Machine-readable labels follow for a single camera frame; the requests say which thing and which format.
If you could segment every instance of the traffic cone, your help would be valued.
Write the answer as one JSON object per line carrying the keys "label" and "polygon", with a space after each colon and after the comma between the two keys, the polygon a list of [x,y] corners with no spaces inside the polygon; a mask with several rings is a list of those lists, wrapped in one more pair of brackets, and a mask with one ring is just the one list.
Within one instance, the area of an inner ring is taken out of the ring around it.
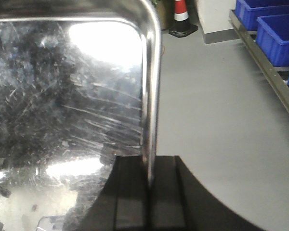
{"label": "traffic cone", "polygon": [[198,30],[198,26],[190,24],[185,0],[174,0],[174,26],[169,34],[178,38],[186,37]]}

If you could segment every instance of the black holder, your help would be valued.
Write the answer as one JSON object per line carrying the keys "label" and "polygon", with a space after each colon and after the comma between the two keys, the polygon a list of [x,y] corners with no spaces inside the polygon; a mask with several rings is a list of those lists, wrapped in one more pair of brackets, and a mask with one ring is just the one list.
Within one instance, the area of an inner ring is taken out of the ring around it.
{"label": "black holder", "polygon": [[263,231],[218,201],[178,156],[157,156],[149,190],[141,157],[117,157],[78,231]]}

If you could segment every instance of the black cone base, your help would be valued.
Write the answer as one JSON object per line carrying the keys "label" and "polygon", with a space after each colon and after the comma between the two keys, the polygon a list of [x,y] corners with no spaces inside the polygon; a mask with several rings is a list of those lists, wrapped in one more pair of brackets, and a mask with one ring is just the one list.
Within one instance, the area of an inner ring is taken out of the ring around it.
{"label": "black cone base", "polygon": [[183,38],[198,30],[198,26],[190,24],[189,22],[186,23],[188,23],[189,25],[185,30],[181,30],[181,26],[175,25],[169,29],[169,34],[176,36],[178,38]]}

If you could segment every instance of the stainless steel tray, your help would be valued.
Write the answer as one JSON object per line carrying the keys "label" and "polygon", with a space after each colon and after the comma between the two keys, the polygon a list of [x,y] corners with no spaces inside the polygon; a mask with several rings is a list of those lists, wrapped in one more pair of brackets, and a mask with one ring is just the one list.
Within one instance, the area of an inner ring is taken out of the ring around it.
{"label": "stainless steel tray", "polygon": [[5,231],[75,230],[116,155],[150,184],[160,40],[147,0],[0,1]]}

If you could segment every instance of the gray floor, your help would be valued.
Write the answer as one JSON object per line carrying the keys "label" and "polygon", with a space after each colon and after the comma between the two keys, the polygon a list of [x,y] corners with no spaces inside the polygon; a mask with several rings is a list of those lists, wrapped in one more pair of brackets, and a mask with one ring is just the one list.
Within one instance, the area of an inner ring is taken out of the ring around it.
{"label": "gray floor", "polygon": [[180,155],[218,199],[289,231],[289,115],[239,40],[163,35],[158,155]]}

